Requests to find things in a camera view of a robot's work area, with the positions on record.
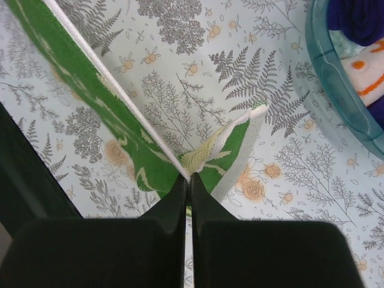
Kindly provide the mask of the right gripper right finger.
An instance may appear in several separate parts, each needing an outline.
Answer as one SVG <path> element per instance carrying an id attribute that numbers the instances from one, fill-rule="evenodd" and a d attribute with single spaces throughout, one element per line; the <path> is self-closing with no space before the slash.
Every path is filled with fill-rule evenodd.
<path id="1" fill-rule="evenodd" d="M 324 221 L 239 220 L 190 182 L 196 287 L 362 287 L 347 241 Z"/>

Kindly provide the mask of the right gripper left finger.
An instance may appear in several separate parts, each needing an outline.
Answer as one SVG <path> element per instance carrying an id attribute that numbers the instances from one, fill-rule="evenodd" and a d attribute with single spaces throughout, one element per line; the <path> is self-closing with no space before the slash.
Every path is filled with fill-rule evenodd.
<path id="1" fill-rule="evenodd" d="M 138 218 L 36 220 L 14 238 L 2 287 L 182 287 L 187 182 Z"/>

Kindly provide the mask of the green patterned towel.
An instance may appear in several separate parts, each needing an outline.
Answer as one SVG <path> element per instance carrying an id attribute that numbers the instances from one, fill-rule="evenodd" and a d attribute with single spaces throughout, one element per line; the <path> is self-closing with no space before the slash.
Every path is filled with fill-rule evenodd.
<path id="1" fill-rule="evenodd" d="M 198 148 L 175 156 L 55 1 L 8 1 L 29 38 L 61 79 L 93 108 L 129 154 L 140 190 L 164 197 L 177 176 L 197 173 L 222 200 L 235 185 L 268 110 L 258 102 L 212 133 Z"/>

